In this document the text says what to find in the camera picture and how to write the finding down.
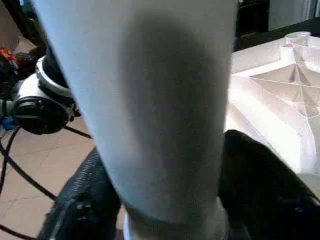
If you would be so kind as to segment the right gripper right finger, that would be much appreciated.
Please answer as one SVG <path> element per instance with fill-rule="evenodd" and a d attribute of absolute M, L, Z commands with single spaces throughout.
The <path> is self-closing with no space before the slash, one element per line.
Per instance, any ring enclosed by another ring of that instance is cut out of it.
<path fill-rule="evenodd" d="M 219 197 L 252 240 L 317 240 L 320 199 L 266 145 L 224 133 Z"/>

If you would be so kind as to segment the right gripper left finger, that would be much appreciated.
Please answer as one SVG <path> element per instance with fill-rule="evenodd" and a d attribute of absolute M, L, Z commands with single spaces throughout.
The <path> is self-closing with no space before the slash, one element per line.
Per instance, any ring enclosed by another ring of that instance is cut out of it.
<path fill-rule="evenodd" d="M 114 240 L 120 208 L 120 198 L 94 147 L 56 197 L 37 239 Z"/>

